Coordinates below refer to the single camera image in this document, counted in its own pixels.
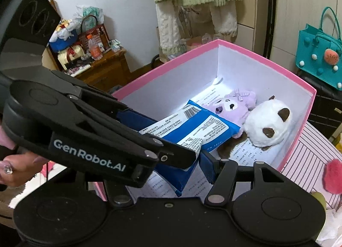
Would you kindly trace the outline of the person's left hand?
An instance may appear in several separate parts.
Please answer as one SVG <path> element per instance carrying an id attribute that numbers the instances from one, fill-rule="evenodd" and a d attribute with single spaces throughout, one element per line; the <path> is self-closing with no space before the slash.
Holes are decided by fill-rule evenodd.
<path id="1" fill-rule="evenodd" d="M 40 172 L 49 160 L 28 150 L 7 155 L 1 160 L 1 184 L 19 187 Z"/>

